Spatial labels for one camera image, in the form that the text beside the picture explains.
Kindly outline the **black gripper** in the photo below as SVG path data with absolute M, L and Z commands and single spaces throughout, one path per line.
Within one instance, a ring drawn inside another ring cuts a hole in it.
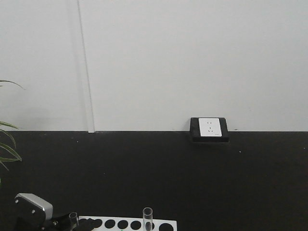
M 76 231 L 92 231 L 101 227 L 101 219 L 80 219 Z M 24 213 L 17 216 L 15 231 L 71 231 L 68 214 L 46 220 L 44 213 Z

